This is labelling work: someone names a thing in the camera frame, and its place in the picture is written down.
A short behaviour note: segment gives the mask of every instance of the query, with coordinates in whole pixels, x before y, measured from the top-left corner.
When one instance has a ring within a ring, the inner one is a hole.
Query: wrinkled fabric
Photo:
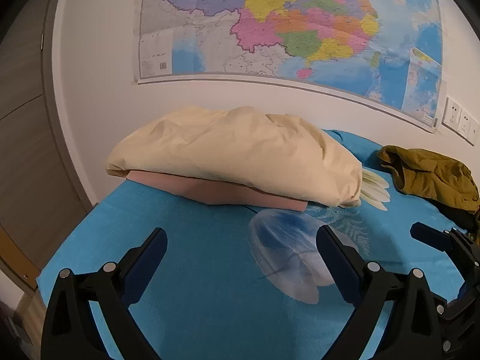
[[[205,180],[144,170],[131,170],[127,179],[205,204],[245,204],[305,211],[308,203],[227,181]]]
[[[298,116],[253,107],[188,107],[141,127],[110,153],[106,171],[130,170],[229,181],[327,206],[360,204],[362,165]]]
[[[403,193],[433,199],[474,214],[479,193],[470,170],[460,161],[424,149],[384,146],[378,157]]]

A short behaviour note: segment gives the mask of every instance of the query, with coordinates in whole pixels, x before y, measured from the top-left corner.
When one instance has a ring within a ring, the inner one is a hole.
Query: map
[[[142,0],[140,79],[241,74],[333,88],[432,127],[438,0]]]

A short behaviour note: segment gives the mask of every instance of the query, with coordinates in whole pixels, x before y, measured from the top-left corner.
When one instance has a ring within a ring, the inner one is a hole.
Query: pillowcase
[[[308,203],[304,200],[272,195],[246,185],[227,181],[205,180],[143,170],[130,171],[127,179],[205,204],[245,204],[305,211]]]
[[[110,153],[106,171],[229,181],[327,206],[359,204],[362,165],[327,133],[293,115],[253,107],[189,107],[141,127]]]

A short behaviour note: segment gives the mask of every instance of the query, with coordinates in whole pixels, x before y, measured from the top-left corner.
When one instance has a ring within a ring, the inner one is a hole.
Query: blue fabric
[[[380,148],[352,134],[329,134],[365,165]],[[395,191],[390,174],[376,172],[390,184],[388,211],[363,202],[349,209],[309,204],[306,213],[348,235],[364,259],[401,273],[419,267],[434,292],[455,298],[462,279],[452,262],[409,233],[417,221],[438,229],[453,223],[425,200]],[[320,359],[353,307],[335,285],[319,287],[318,304],[306,304],[263,276],[249,245],[249,222],[258,210],[208,206],[126,180],[65,240],[38,278],[40,293],[48,303],[62,268],[97,271],[161,227],[169,243],[165,257],[129,310],[163,359]],[[362,358],[373,355],[390,307]],[[110,356],[121,359],[98,304],[92,309]]]

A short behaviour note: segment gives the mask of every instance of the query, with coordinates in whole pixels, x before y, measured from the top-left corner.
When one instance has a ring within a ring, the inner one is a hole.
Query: olive green cloth
[[[401,192],[434,199],[449,207],[474,214],[480,206],[479,192],[470,169],[453,158],[423,149],[384,146],[377,153],[382,166],[391,169]]]

